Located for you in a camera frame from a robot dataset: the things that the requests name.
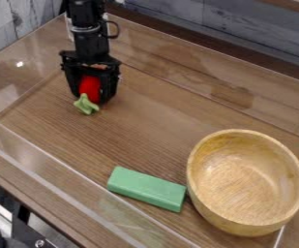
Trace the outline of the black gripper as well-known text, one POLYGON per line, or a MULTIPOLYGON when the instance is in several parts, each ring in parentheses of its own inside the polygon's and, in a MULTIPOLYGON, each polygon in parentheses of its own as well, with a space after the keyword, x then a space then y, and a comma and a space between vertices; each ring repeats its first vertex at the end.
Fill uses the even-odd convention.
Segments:
POLYGON ((79 84, 82 75, 99 74, 100 76, 100 104, 106 104, 116 94, 119 82, 120 61, 108 54, 91 57, 79 56, 74 50, 62 50, 62 70, 75 97, 80 95, 79 84))

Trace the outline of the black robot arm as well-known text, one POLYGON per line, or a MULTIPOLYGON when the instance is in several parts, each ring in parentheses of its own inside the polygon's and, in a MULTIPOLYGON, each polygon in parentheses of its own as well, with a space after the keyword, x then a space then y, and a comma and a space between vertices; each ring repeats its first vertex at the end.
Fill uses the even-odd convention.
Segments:
POLYGON ((66 16, 75 50, 62 50, 62 70, 70 91, 75 97, 86 94, 88 100, 103 105, 116 94, 120 61, 110 56, 107 28, 116 22, 104 19, 106 0, 64 0, 66 16))

